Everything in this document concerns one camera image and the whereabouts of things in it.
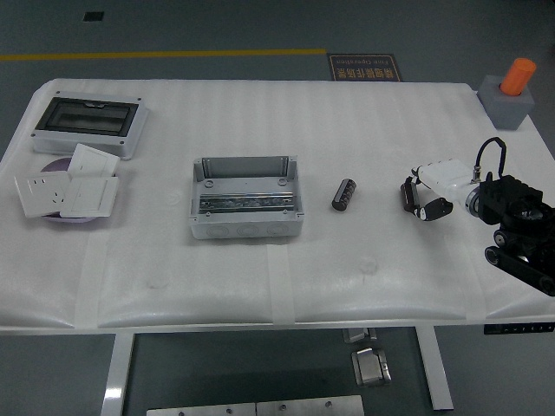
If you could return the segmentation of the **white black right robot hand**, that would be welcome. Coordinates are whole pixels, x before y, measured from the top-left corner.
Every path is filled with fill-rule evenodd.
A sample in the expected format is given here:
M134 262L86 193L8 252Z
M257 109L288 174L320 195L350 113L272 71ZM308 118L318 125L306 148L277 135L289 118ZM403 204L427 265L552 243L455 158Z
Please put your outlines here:
M417 186L424 185L438 198L421 204ZM475 172L457 159L419 166L400 187L403 210L421 221L435 221L459 205L473 217L479 216L480 180Z

